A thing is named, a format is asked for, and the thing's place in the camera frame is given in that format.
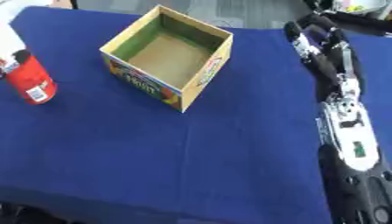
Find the open cardboard box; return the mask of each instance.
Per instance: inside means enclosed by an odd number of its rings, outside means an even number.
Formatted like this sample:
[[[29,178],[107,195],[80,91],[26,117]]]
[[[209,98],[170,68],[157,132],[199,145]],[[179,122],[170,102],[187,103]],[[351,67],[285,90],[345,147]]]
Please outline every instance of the open cardboard box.
[[[112,74],[185,112],[230,56],[233,34],[157,6],[101,48]]]

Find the red can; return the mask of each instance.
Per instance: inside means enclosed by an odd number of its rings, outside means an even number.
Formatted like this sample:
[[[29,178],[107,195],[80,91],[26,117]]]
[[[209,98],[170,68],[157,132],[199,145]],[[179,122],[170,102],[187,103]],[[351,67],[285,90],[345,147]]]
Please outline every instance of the red can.
[[[48,102],[56,84],[9,24],[0,23],[0,73],[30,104]]]
[[[26,50],[17,54],[19,66],[7,73],[5,79],[26,102],[34,105],[48,102],[56,93],[56,84],[33,55]]]

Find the box label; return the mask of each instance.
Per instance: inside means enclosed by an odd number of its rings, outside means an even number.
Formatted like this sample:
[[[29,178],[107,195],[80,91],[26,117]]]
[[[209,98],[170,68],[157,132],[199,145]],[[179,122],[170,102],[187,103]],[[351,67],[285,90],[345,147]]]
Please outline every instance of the box label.
[[[214,77],[214,75],[218,72],[218,68],[221,65],[223,58],[219,57],[216,59],[212,59],[208,62],[208,66],[201,77],[198,87],[207,84]]]
[[[170,88],[164,87],[159,83],[149,79],[146,74],[141,73],[131,66],[124,66],[114,60],[109,62],[110,71],[123,80],[132,83],[135,87],[152,95],[153,97],[165,102],[176,109],[181,109],[180,95],[173,92]]]

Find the white object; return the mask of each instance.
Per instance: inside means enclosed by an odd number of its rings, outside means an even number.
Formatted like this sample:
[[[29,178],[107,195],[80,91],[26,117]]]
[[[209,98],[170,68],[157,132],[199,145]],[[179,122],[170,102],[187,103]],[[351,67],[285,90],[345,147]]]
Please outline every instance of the white object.
[[[378,11],[387,5],[387,0],[335,0],[332,9],[351,14],[366,14]]]
[[[29,6],[47,6],[53,0],[0,0],[0,20],[9,23]]]
[[[2,34],[0,41],[0,68],[8,73],[8,71],[18,66],[13,54],[24,50],[26,46],[9,24],[0,21],[0,33]]]

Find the white label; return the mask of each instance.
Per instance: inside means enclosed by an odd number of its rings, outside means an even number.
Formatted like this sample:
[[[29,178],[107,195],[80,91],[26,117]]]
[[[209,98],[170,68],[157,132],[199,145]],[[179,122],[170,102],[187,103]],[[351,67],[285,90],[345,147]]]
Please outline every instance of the white label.
[[[26,91],[26,93],[35,101],[42,102],[47,99],[47,94],[40,87],[34,87]]]

